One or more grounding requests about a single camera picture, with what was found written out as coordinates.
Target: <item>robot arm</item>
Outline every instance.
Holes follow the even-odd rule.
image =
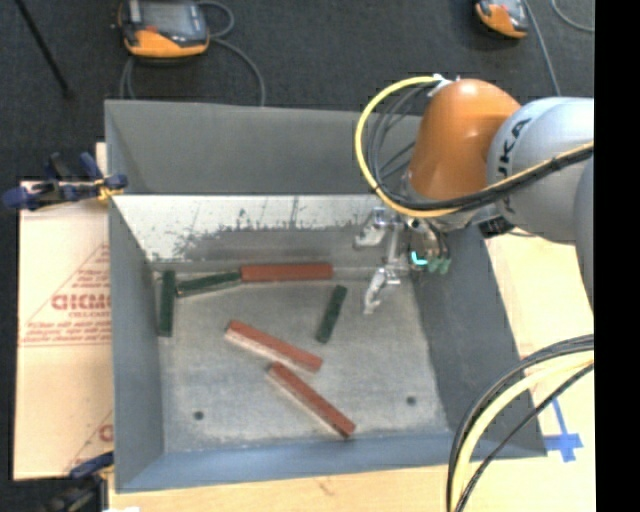
[[[376,167],[386,131],[379,136],[376,129],[397,123],[397,109],[388,107],[390,114],[382,115],[396,117],[377,121],[367,133],[365,152],[366,120],[392,94],[416,86],[431,88],[430,99],[411,158],[399,182],[388,185],[389,173]],[[400,96],[396,104],[411,94]],[[435,261],[446,272],[447,232],[502,218],[548,240],[575,245],[593,307],[593,133],[594,100],[588,98],[545,98],[521,106],[493,84],[452,82],[437,75],[407,79],[381,91],[356,127],[356,155],[372,189],[395,215],[396,228],[387,243],[396,253],[386,256],[393,268],[385,264],[372,280],[369,306],[377,307],[378,291],[393,284],[402,270],[422,266],[433,271]],[[398,243],[398,223],[405,226],[408,243]],[[385,275],[394,279],[385,281]]]

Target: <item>black cable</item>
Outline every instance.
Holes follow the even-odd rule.
[[[496,183],[490,190],[481,190],[466,196],[456,197],[453,199],[444,199],[440,201],[432,201],[430,203],[421,203],[408,200],[405,196],[396,194],[389,190],[384,183],[381,183],[379,177],[376,176],[380,189],[400,206],[411,208],[419,211],[441,210],[456,208],[458,211],[472,210],[494,203],[504,196],[512,194],[515,190],[544,178],[552,172],[561,170],[569,165],[586,160],[593,155],[594,148],[584,147],[574,151],[569,151],[565,156],[552,158],[548,162],[543,162],[530,169],[527,174],[509,181]]]
[[[407,151],[409,151],[411,148],[413,148],[413,146],[416,145],[415,141],[411,141],[409,142],[409,144],[407,144],[406,146],[402,147],[399,151],[397,151],[396,153],[394,153],[385,163],[383,163],[380,166],[380,169],[378,169],[378,174],[380,176],[381,180],[384,180],[386,178],[388,178],[389,176],[391,176],[392,174],[394,174],[395,172],[397,172],[399,169],[401,169],[403,166],[406,166],[409,160],[403,160],[403,162],[401,162],[399,164],[399,166],[396,166],[396,168],[394,168],[393,171],[387,171],[384,172],[385,169],[391,165],[393,162],[395,162],[398,158],[400,158],[402,155],[404,155]]]
[[[380,167],[379,167],[379,154],[380,154],[380,149],[382,148],[382,145],[384,144],[384,141],[386,139],[387,134],[389,133],[389,130],[391,128],[393,128],[393,126],[395,126],[395,124],[397,124],[399,121],[401,121],[402,119],[404,119],[409,111],[411,110],[411,107],[413,105],[413,101],[416,99],[416,97],[423,91],[425,91],[428,88],[433,88],[436,85],[438,85],[440,82],[435,82],[435,83],[430,83],[430,84],[423,84],[420,85],[418,87],[409,89],[408,91],[406,91],[404,94],[400,95],[398,98],[396,98],[393,102],[391,102],[385,109],[385,111],[383,111],[380,116],[378,117],[378,119],[376,119],[376,122],[374,123],[374,127],[373,127],[373,131],[371,132],[371,139],[368,139],[368,141],[370,141],[370,154],[371,154],[371,163],[369,165],[369,167],[371,168],[371,170],[374,173],[374,176],[376,178],[376,181],[378,183],[381,183],[381,179],[380,179]],[[404,111],[402,111],[400,114],[397,114],[398,110],[400,110],[400,108],[402,108],[403,106],[407,106],[408,108],[406,108]],[[393,116],[398,115],[399,117],[397,119],[393,119]]]
[[[560,9],[558,8],[558,6],[556,5],[556,0],[549,0],[549,3],[551,4],[551,8],[553,9],[553,12],[555,12],[562,21],[564,21],[567,25],[578,29],[578,30],[582,30],[583,32],[595,32],[595,26],[593,27],[587,27],[586,25],[581,25],[580,23],[576,23],[575,21],[573,21],[572,19],[570,19],[566,14],[564,14],[562,11],[560,11]]]
[[[451,492],[453,485],[453,473],[458,463],[458,457],[460,455],[460,449],[467,438],[467,435],[476,420],[482,414],[482,411],[500,394],[500,391],[504,386],[510,382],[514,377],[519,376],[527,368],[531,366],[543,363],[545,361],[569,355],[579,352],[585,352],[593,350],[594,348],[594,336],[593,334],[578,336],[569,340],[560,341],[554,343],[548,347],[534,352],[528,357],[524,358],[517,365],[506,371],[501,377],[489,385],[476,399],[475,402],[469,406],[466,413],[462,417],[456,435],[453,439],[451,452],[449,454],[449,472],[447,476],[447,503],[451,502]]]
[[[472,491],[475,486],[478,484],[480,477],[485,472],[489,464],[495,460],[498,454],[502,451],[502,449],[507,445],[507,443],[515,436],[520,430],[526,427],[534,418],[540,415],[540,413],[546,409],[556,398],[558,398],[562,393],[564,393],[567,389],[569,389],[573,384],[575,384],[582,377],[593,371],[595,364],[590,364],[585,368],[582,368],[574,375],[565,380],[560,386],[558,386],[552,393],[550,393],[547,398],[545,398],[540,404],[529,414],[527,414],[522,421],[500,442],[500,444],[482,461],[480,466],[473,473],[469,482],[467,483],[464,491],[460,495],[460,499],[456,504],[456,508],[454,512],[462,512],[469,498],[471,496]]]
[[[533,31],[536,34],[536,38],[538,39],[538,44],[540,45],[540,49],[542,50],[542,56],[544,57],[545,65],[547,66],[547,70],[549,71],[549,76],[553,84],[553,90],[555,91],[556,96],[561,96],[560,87],[558,86],[558,81],[556,80],[556,74],[553,71],[553,65],[551,64],[551,58],[549,57],[549,53],[547,52],[547,46],[544,44],[544,39],[542,38],[542,34],[540,32],[540,27],[538,27],[538,22],[536,21],[536,17],[533,15],[533,11],[529,7],[529,3],[527,2],[527,0],[522,0],[522,5],[527,11],[527,14],[529,15],[529,19],[531,19],[531,24],[533,25]]]
[[[387,178],[389,178],[390,176],[393,176],[395,173],[397,173],[398,171],[402,170],[402,169],[406,169],[407,165],[409,165],[411,163],[411,159],[405,159],[402,162],[400,162],[399,164],[394,165],[391,169],[387,169],[385,170],[385,166],[389,165],[389,163],[386,163],[384,166],[382,166],[382,168],[380,169],[381,171],[383,171],[380,175],[380,179],[381,180],[386,180]]]
[[[125,61],[124,66],[122,68],[122,73],[120,74],[120,82],[119,82],[119,88],[118,88],[119,97],[122,99],[126,97],[125,89],[127,90],[127,93],[129,94],[130,99],[136,98],[133,92],[133,86],[131,84],[131,74],[133,71],[135,60],[136,58],[133,55],[130,55]]]
[[[64,76],[62,75],[62,72],[60,71],[60,68],[56,63],[56,60],[53,58],[51,51],[49,51],[49,47],[47,46],[47,43],[45,43],[44,38],[42,37],[42,35],[40,34],[40,31],[38,30],[38,26],[36,25],[36,22],[31,17],[31,14],[29,13],[29,9],[27,9],[27,6],[22,0],[14,0],[14,2],[16,4],[16,7],[18,7],[18,10],[20,11],[20,14],[22,14],[24,21],[27,23],[27,26],[31,31],[31,35],[33,35],[33,38],[36,40],[36,43],[38,44],[38,48],[40,48],[40,51],[42,52],[42,55],[47,61],[47,64],[49,64],[49,68],[51,69],[51,72],[55,76],[58,82],[58,85],[60,85],[60,88],[62,89],[62,95],[67,99],[73,98],[74,96],[73,90],[71,89],[71,87],[69,87],[69,84],[67,83]]]
[[[253,74],[256,76],[256,79],[258,80],[258,86],[260,87],[260,100],[258,105],[261,107],[264,107],[265,103],[267,102],[267,91],[264,85],[264,78],[262,77],[262,74],[260,73],[260,70],[255,65],[255,63],[249,58],[249,56],[246,53],[244,53],[237,46],[232,45],[230,42],[225,41],[224,39],[214,39],[214,41],[218,43],[220,46],[228,48],[232,52],[237,53],[249,65],[249,67],[253,71]]]
[[[218,9],[222,10],[229,19],[225,28],[210,35],[212,39],[224,37],[234,29],[236,25],[236,17],[233,15],[233,11],[231,11],[231,9],[229,9],[226,5],[221,4],[220,2],[215,2],[213,0],[200,0],[199,2],[197,2],[197,4],[202,6],[217,7]]]

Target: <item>wooden block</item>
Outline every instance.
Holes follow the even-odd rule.
[[[295,365],[310,372],[317,372],[322,366],[322,358],[282,341],[250,325],[232,320],[225,331],[228,341],[248,348],[271,360]]]
[[[240,274],[244,282],[309,281],[331,279],[333,266],[329,263],[244,265],[240,267]]]
[[[343,438],[353,434],[356,425],[286,366],[273,363],[269,376]]]

